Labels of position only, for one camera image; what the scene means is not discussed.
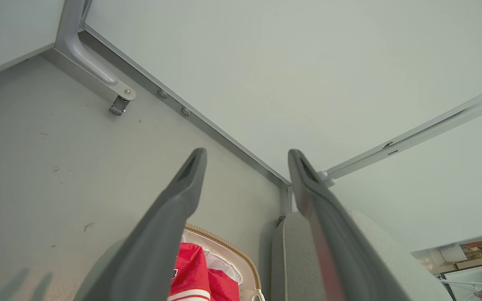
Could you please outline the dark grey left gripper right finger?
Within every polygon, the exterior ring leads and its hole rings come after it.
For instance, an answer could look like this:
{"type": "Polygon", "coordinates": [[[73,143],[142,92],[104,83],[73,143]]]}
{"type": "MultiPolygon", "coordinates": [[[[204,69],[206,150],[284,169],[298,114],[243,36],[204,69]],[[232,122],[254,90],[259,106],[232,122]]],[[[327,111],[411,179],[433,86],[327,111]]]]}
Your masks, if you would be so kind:
{"type": "Polygon", "coordinates": [[[409,301],[306,156],[291,149],[287,159],[297,208],[310,225],[327,301],[409,301]]]}

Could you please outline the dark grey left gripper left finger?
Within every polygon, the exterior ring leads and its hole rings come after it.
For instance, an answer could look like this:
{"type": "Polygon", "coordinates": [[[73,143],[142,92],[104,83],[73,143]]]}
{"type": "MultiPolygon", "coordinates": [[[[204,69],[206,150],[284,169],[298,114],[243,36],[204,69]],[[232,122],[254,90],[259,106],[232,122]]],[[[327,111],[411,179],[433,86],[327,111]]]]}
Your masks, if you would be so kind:
{"type": "Polygon", "coordinates": [[[167,301],[187,220],[199,205],[207,151],[196,148],[76,301],[167,301]]]}

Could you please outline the red and white cloth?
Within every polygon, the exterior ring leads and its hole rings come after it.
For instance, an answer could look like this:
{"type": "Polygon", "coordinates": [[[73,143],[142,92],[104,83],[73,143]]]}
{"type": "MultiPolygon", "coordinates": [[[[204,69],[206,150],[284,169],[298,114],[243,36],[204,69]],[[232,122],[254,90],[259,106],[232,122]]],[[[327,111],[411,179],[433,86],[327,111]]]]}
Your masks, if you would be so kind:
{"type": "Polygon", "coordinates": [[[167,301],[240,301],[239,283],[208,265],[201,246],[182,242],[167,301]]]}

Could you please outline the grey fabric sofa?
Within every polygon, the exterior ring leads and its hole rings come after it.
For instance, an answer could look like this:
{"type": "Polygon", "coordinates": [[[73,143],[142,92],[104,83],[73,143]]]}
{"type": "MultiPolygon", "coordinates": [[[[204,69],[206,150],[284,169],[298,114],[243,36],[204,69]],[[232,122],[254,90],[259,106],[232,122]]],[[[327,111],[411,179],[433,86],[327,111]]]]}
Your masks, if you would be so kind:
{"type": "MultiPolygon", "coordinates": [[[[453,301],[446,287],[411,253],[364,214],[349,210],[411,301],[453,301]]],[[[327,301],[308,221],[296,212],[287,215],[274,232],[267,301],[327,301]]]]}

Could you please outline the woven laundry basket white liner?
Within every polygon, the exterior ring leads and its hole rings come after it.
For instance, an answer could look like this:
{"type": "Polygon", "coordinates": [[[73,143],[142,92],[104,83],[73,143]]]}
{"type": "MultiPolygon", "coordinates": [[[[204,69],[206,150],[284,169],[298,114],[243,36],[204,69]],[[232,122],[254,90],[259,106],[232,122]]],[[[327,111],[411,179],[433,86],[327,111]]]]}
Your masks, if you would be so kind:
{"type": "Polygon", "coordinates": [[[223,270],[239,283],[240,301],[266,301],[256,265],[239,248],[190,224],[185,226],[182,242],[201,246],[205,250],[208,265],[223,270]]]}

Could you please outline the grey partition base rail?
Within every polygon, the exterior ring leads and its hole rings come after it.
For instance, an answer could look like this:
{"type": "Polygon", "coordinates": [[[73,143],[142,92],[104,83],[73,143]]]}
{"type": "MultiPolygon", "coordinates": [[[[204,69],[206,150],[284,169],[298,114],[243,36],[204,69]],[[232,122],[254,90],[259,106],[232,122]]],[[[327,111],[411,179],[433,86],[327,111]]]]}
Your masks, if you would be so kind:
{"type": "Polygon", "coordinates": [[[218,127],[214,122],[209,120],[204,114],[195,109],[182,97],[172,91],[166,84],[163,84],[159,79],[146,71],[134,60],[130,59],[128,55],[123,54],[116,46],[109,42],[100,33],[96,32],[87,24],[82,25],[82,32],[79,34],[81,38],[84,38],[85,44],[92,50],[98,53],[105,60],[109,61],[112,65],[120,69],[128,77],[133,77],[136,74],[138,78],[144,78],[148,82],[153,83],[157,90],[163,89],[169,94],[168,98],[159,97],[159,99],[166,103],[170,108],[175,110],[180,116],[185,117],[189,122],[198,127],[206,135],[214,139],[214,141],[220,143],[223,147],[228,149],[239,159],[243,160],[252,169],[262,174],[269,179],[272,183],[281,187],[281,185],[291,185],[291,182],[285,177],[280,175],[276,170],[271,168],[268,164],[260,160],[251,151],[245,148],[241,143],[236,141],[231,135],[228,135],[224,130],[218,127]],[[181,108],[188,108],[192,114],[186,116],[182,113],[181,108]]]}
{"type": "Polygon", "coordinates": [[[47,51],[47,50],[53,49],[54,47],[55,47],[55,43],[51,43],[51,44],[48,44],[47,46],[43,46],[43,47],[41,47],[41,48],[39,48],[39,49],[36,49],[36,50],[34,50],[34,51],[32,51],[32,52],[30,52],[30,53],[28,53],[28,54],[23,55],[23,56],[21,56],[21,57],[18,57],[18,58],[16,58],[16,59],[13,59],[13,60],[11,60],[11,61],[8,61],[8,62],[6,62],[6,63],[4,63],[4,64],[1,64],[1,65],[0,65],[0,72],[1,72],[1,71],[4,71],[4,70],[6,70],[6,69],[8,69],[8,68],[10,68],[10,67],[13,67],[13,66],[17,65],[18,63],[21,63],[21,62],[23,62],[23,61],[26,61],[26,60],[28,60],[28,59],[31,59],[32,57],[34,57],[34,56],[36,56],[36,55],[39,55],[39,54],[41,54],[41,53],[44,53],[44,52],[47,51]]]}
{"type": "Polygon", "coordinates": [[[331,169],[318,173],[325,186],[332,187],[336,180],[354,173],[367,166],[380,162],[388,157],[415,147],[442,133],[457,128],[475,118],[482,116],[482,94],[459,105],[436,118],[429,120],[410,131],[407,131],[386,143],[367,152],[361,153],[350,160],[333,166],[331,169]]]}

